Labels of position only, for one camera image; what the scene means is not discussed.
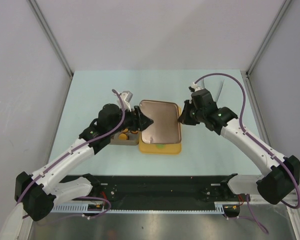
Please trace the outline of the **rose gold tin lid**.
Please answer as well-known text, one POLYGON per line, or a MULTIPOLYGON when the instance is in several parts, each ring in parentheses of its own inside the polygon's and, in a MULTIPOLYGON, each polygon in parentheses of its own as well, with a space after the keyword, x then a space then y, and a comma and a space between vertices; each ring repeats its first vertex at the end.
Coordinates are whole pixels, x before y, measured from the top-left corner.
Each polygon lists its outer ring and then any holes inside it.
POLYGON ((178 122, 180 108, 174 102, 142 100, 141 112, 153 123, 141 132, 145 144, 179 144, 182 140, 181 125, 178 122))

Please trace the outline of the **rose gold cookie tin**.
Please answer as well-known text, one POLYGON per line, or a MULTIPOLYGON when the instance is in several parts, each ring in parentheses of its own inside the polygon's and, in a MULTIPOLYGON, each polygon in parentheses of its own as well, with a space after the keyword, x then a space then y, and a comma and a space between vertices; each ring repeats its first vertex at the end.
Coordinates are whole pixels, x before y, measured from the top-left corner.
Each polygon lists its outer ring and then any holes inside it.
POLYGON ((111 145, 118 145, 118 146, 137 146, 139 144, 140 139, 140 132, 138 131, 137 134, 130 133, 130 130, 126 133, 123 133, 122 131, 114 134, 111 136, 110 144, 111 145), (128 136, 128 140, 119 140, 118 136, 120 134, 126 134, 128 136))

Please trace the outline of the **metal tongs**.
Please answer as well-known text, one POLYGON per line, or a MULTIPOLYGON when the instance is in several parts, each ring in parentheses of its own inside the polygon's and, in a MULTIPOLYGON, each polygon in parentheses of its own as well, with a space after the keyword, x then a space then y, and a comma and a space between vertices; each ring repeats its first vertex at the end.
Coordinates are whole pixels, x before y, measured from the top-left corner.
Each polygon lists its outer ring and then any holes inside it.
POLYGON ((202 87, 207 89, 215 102, 218 102, 225 79, 223 77, 206 77, 202 80, 202 87))

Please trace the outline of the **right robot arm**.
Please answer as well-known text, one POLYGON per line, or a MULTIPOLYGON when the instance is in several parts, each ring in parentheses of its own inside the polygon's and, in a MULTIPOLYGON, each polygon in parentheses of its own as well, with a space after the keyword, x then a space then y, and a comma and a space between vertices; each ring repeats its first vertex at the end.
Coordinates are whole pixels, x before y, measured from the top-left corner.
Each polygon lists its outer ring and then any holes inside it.
POLYGON ((189 88, 191 98, 184 101, 178 122, 195 126, 203 123, 207 129, 222 136, 241 150, 259 169, 260 175, 230 175, 220 188, 221 196, 232 201, 239 194, 260 195, 276 205, 300 183, 300 161, 286 157, 252 134, 228 107, 219 108, 211 93, 200 87, 189 88))

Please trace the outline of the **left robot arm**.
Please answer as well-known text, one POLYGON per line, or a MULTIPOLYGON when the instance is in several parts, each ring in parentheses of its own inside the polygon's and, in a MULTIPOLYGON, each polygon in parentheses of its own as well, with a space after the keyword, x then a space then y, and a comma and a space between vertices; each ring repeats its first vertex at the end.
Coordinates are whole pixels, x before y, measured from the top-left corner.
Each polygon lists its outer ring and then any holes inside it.
POLYGON ((141 132, 153 122, 139 106, 122 110, 116 104, 104 105, 98 117, 61 156, 31 174, 23 171, 16 177, 15 200, 23 205, 27 216, 37 222, 59 204, 81 198, 97 199, 102 192, 101 182, 91 174, 61 181, 75 167, 109 145, 116 133, 125 129, 141 132))

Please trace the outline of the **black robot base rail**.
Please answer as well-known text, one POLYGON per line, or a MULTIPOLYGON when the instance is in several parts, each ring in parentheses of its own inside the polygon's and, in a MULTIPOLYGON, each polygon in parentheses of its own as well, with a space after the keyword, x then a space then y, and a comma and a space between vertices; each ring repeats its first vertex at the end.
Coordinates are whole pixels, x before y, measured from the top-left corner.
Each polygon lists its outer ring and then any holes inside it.
POLYGON ((230 176, 93 175, 90 197, 105 197, 115 210, 211 210, 213 203, 242 204, 245 194, 228 187, 230 176))

